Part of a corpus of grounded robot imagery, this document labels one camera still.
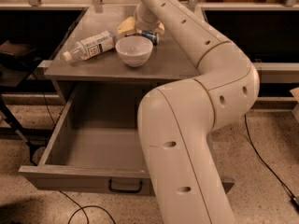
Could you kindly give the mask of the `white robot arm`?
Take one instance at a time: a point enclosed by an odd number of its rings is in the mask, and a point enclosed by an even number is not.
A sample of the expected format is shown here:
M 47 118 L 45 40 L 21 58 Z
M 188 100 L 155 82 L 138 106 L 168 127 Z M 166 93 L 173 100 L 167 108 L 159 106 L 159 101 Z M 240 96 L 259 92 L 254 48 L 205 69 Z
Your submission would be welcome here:
M 147 30 L 162 23 L 199 73 L 151 90 L 138 108 L 164 224 L 236 224 L 207 137 L 250 110 L 258 72 L 233 41 L 178 0 L 140 0 L 135 20 Z

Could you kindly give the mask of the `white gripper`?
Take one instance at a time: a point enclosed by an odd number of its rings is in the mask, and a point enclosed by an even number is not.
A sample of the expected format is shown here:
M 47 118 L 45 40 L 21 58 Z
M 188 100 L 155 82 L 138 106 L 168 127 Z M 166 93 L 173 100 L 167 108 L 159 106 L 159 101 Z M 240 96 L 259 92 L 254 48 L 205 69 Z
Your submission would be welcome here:
M 156 32 L 160 35 L 163 35 L 165 31 L 164 25 L 143 3 L 137 5 L 134 17 L 127 18 L 118 26 L 118 39 L 136 35 L 137 29 Z

